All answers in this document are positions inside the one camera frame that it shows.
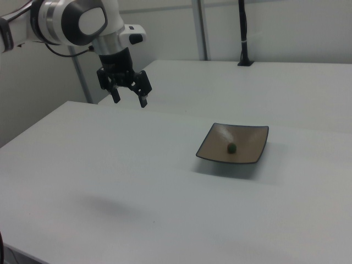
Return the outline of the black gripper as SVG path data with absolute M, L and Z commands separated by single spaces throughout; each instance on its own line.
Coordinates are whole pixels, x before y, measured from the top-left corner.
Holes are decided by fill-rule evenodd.
M 115 104 L 120 101 L 117 86 L 129 87 L 139 98 L 140 106 L 147 106 L 148 94 L 152 91 L 149 78 L 144 70 L 135 73 L 128 48 L 110 55 L 99 55 L 102 67 L 97 71 L 98 81 L 103 90 L 108 91 Z

